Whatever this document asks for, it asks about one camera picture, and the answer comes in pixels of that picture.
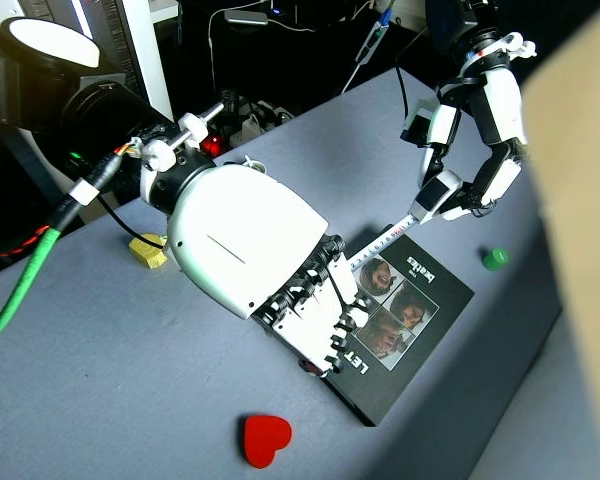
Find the red heart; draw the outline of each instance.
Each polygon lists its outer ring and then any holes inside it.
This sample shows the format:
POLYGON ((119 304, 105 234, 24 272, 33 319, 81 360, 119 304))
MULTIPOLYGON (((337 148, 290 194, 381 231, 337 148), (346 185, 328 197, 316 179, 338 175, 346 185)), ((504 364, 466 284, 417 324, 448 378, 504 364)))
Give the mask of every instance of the red heart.
POLYGON ((284 418, 272 415, 248 417, 244 426, 244 451, 247 461, 256 468, 271 465, 276 450, 291 441, 291 425, 284 418))

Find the yellow object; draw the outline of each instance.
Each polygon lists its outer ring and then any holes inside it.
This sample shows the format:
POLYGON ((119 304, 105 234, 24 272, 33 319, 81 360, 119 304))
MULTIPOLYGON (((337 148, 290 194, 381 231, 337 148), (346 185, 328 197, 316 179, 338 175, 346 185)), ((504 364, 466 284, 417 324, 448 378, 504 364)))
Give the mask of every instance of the yellow object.
MULTIPOLYGON (((167 243, 166 238, 163 238, 154 233, 143 233, 142 236, 154 243, 164 245, 167 243)), ((167 256, 159 248, 152 247, 146 243, 134 238, 129 242, 129 250, 131 254, 142 263, 145 267, 158 268, 167 261, 167 256)))

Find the book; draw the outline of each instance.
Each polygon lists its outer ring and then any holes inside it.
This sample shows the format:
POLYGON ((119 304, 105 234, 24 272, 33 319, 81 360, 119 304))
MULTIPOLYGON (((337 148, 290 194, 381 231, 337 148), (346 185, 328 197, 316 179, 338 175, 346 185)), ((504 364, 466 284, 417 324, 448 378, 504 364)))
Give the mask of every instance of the book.
POLYGON ((473 297, 406 235, 354 272, 369 309, 347 334, 343 367, 324 381, 365 425, 378 425, 473 297))

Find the gray table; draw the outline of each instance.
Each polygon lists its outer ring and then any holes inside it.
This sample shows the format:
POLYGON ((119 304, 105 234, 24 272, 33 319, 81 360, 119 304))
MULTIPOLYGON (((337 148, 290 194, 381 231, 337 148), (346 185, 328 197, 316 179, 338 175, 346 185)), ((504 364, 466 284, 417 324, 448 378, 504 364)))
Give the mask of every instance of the gray table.
MULTIPOLYGON (((413 78, 407 88, 430 95, 413 78)), ((421 152, 398 139, 401 117, 388 72, 219 161, 264 162, 330 233, 360 244, 416 193, 421 152)), ((469 177, 488 154, 465 116, 448 165, 469 177)), ((139 201, 119 213, 164 231, 164 216, 139 201)), ((109 218, 69 235, 0 336, 0 479, 466 477, 560 309, 529 173, 489 217, 431 222, 412 237, 475 297, 382 425, 367 428, 173 261, 138 264, 109 218), (512 261, 492 273, 478 251, 495 246, 512 261), (264 471, 239 449, 237 426, 253 413, 294 428, 264 471)), ((0 307, 22 268, 0 273, 0 307)))

